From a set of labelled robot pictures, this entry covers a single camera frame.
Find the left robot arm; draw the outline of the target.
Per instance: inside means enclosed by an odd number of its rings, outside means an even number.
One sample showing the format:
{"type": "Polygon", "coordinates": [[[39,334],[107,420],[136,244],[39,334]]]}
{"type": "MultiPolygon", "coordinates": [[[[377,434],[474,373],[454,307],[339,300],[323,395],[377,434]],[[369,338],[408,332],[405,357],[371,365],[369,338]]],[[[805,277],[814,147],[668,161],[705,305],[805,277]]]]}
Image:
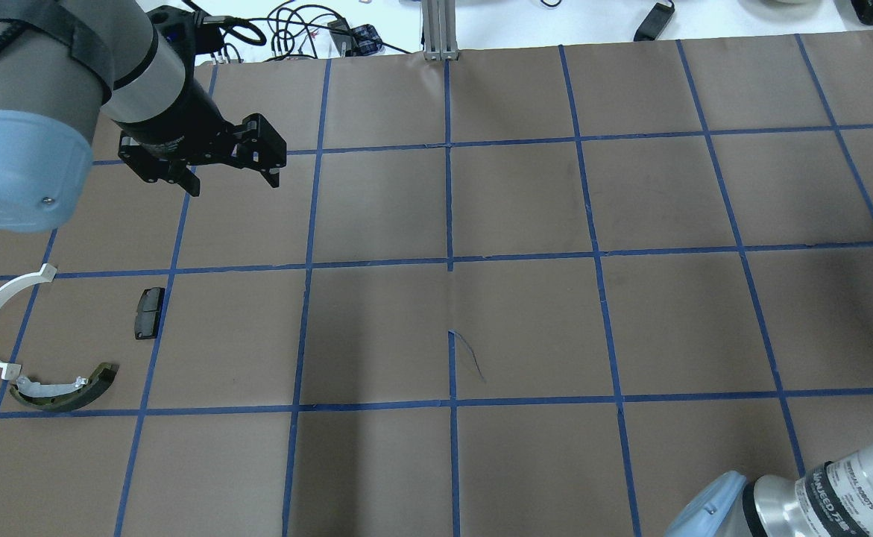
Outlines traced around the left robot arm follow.
{"type": "Polygon", "coordinates": [[[260,113],[228,122],[195,79],[245,19],[135,1],[0,1],[0,230],[37,233],[75,213],[100,116],[144,183],[201,192],[196,166],[280,184],[286,141],[260,113]]]}

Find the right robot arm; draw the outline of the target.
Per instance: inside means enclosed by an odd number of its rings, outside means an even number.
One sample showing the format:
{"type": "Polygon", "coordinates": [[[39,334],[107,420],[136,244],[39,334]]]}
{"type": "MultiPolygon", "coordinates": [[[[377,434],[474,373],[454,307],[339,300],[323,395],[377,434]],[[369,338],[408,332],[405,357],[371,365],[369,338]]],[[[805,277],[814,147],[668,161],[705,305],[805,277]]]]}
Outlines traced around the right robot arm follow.
{"type": "Polygon", "coordinates": [[[675,517],[666,536],[873,536],[873,443],[798,480],[729,471],[675,517]]]}

